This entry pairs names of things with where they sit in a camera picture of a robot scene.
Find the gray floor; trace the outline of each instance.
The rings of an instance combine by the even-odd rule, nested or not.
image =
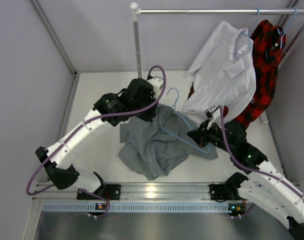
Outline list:
[[[258,207],[242,220],[204,213],[111,213],[98,220],[79,215],[62,225],[74,214],[42,213],[35,240],[292,240]]]

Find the perforated metal strip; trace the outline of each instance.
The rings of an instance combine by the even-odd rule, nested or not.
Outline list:
[[[95,202],[45,202],[44,212],[104,212]],[[230,213],[228,203],[112,202],[111,213]]]

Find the clothing rack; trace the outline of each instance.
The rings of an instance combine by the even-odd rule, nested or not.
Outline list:
[[[134,29],[134,41],[135,41],[135,56],[136,56],[136,68],[137,68],[137,76],[139,78],[143,77],[143,69],[142,69],[142,60],[141,60],[141,49],[140,49],[140,35],[139,35],[139,16],[140,15],[160,15],[160,14],[188,14],[188,15],[220,15],[220,14],[246,14],[246,15],[257,15],[257,9],[176,9],[176,10],[168,10],[168,9],[160,9],[160,10],[148,10],[141,9],[136,2],[131,3],[130,8],[132,10],[132,18],[133,18],[133,29]],[[304,9],[293,9],[293,8],[284,8],[284,9],[260,9],[260,15],[304,15]],[[282,61],[279,64],[279,67],[282,66],[284,61],[287,59],[291,50],[295,46],[298,38],[302,36],[304,32],[304,23],[301,28],[298,30],[292,42],[289,44],[287,49],[285,50]]]

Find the white table surface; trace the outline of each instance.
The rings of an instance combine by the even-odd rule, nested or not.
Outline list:
[[[188,97],[191,83],[184,78],[185,71],[167,71],[168,89],[174,87],[180,93],[176,110],[180,110]],[[162,76],[158,71],[153,71],[153,76]],[[126,88],[136,72],[101,72],[82,73],[78,83],[67,131],[77,125],[93,107],[93,104],[106,93],[118,93]],[[171,91],[165,95],[160,103],[172,106],[177,94]],[[283,173],[280,159],[274,145],[269,126],[260,123],[257,119],[247,129],[249,143],[261,150],[274,164],[276,169]],[[218,158],[207,160],[190,155],[186,161],[173,169],[168,176],[161,176],[154,181],[148,181],[144,175],[131,171],[118,157],[124,143],[120,143],[119,127],[115,127],[87,146],[74,163],[86,170],[97,172],[105,182],[133,182],[133,183],[178,183],[178,182],[225,182],[239,170],[230,161],[229,155],[217,149]]]

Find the gray shirt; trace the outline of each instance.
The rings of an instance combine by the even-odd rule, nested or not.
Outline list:
[[[192,129],[197,128],[191,120],[186,118],[186,121]],[[126,144],[118,156],[129,169],[145,175],[148,180],[167,176],[172,169],[186,160],[189,154],[209,160],[216,159],[218,155],[213,145],[199,148],[187,136],[187,132],[191,130],[188,124],[173,109],[159,104],[156,108],[156,117],[152,122],[132,117],[127,124],[120,125],[120,142]]]

